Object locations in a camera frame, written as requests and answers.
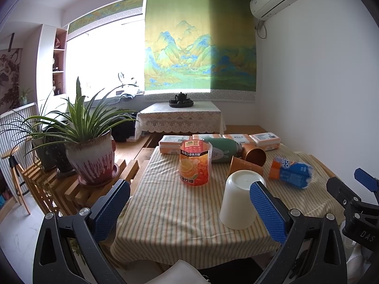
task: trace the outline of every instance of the white plastic cup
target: white plastic cup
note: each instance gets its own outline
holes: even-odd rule
[[[257,211],[250,200],[250,186],[260,181],[266,186],[262,176],[243,169],[234,172],[226,180],[224,197],[220,210],[221,222],[230,229],[245,229],[254,223]]]

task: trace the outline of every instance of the tile floor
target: tile floor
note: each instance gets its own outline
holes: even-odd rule
[[[0,223],[0,247],[6,258],[25,284],[33,284],[33,260],[39,229],[44,214],[33,197],[25,196],[31,215],[18,203]],[[87,281],[96,284],[90,271],[81,266]],[[144,284],[160,275],[158,266],[151,261],[137,261],[127,270],[119,270],[128,284]]]

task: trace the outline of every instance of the blue textured pad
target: blue textured pad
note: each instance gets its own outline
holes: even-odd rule
[[[359,181],[362,185],[364,185],[369,191],[378,191],[378,181],[361,168],[356,169],[356,171],[354,172],[354,178],[357,181]]]
[[[130,185],[125,182],[108,200],[104,208],[94,220],[92,236],[96,242],[108,238],[109,233],[117,222],[118,216],[125,207],[130,197]]]
[[[287,238],[285,221],[256,182],[250,186],[250,200],[271,238],[283,244]]]

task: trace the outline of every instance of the metal screw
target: metal screw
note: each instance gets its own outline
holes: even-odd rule
[[[333,221],[335,219],[334,214],[332,213],[326,214],[326,218],[329,219],[330,221]]]
[[[90,213],[90,210],[89,210],[89,208],[87,208],[87,207],[84,207],[84,208],[82,208],[82,209],[79,211],[79,214],[80,214],[81,216],[87,216],[89,213]]]
[[[49,212],[46,214],[45,219],[50,220],[53,216],[54,216],[54,214],[52,212]]]
[[[291,210],[291,215],[294,216],[294,217],[298,217],[300,216],[300,210],[297,210],[297,209],[293,209]]]

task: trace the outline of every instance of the cable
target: cable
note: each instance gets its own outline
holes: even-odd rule
[[[257,27],[255,27],[255,30],[257,31],[257,35],[258,35],[258,37],[259,37],[260,39],[266,39],[266,38],[267,38],[267,29],[266,29],[266,26],[265,26],[265,22],[262,21],[262,20],[259,20],[259,22],[258,22],[258,27],[259,27],[259,25],[260,25],[261,22],[263,22],[262,26],[265,28],[265,37],[263,38],[263,37],[261,37],[261,36],[259,35],[259,32],[258,32]]]

